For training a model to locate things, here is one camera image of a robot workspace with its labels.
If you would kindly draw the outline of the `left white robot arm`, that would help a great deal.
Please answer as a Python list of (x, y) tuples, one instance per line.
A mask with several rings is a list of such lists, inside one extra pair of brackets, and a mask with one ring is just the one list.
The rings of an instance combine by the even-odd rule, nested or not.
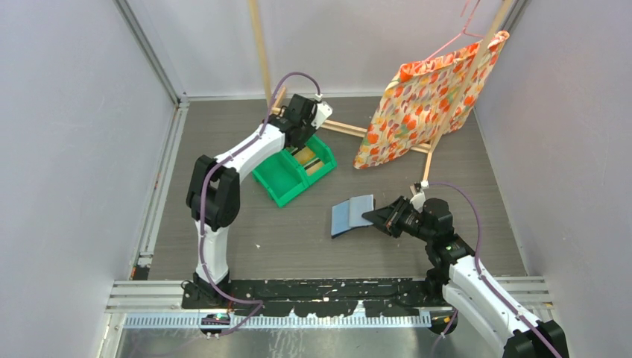
[(196, 276), (205, 284), (200, 299), (212, 309), (227, 302), (227, 238), (241, 206), (241, 182), (269, 157), (302, 148), (332, 114), (321, 95), (295, 94), (279, 113), (270, 113), (238, 145), (216, 157), (196, 159), (186, 195), (198, 231)]

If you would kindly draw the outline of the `green plastic two-compartment bin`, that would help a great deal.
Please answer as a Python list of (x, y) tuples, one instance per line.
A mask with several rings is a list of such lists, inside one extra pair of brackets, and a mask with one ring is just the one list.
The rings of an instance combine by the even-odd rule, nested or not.
[(291, 152), (295, 148), (286, 148), (274, 154), (252, 171), (254, 180), (263, 186), (278, 207), (286, 206), (338, 166), (332, 150), (317, 136), (312, 136), (306, 146), (324, 163), (315, 175), (308, 176), (303, 166), (292, 157)]

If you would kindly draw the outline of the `black leather card holder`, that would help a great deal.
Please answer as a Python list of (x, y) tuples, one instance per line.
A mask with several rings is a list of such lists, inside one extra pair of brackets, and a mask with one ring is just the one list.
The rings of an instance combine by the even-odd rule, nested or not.
[(362, 215), (375, 209), (373, 194), (360, 195), (342, 201), (332, 207), (331, 238), (334, 239), (348, 231), (373, 224)]

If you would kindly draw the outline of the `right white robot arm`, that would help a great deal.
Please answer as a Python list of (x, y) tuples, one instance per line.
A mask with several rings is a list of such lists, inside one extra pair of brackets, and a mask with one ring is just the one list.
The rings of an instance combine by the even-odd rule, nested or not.
[(563, 328), (529, 312), (488, 274), (475, 251), (455, 232), (446, 201), (429, 198), (417, 207), (401, 196), (362, 216), (389, 236), (407, 233), (425, 242), (433, 265), (423, 282), (426, 298), (435, 306), (453, 306), (497, 357), (569, 356)]

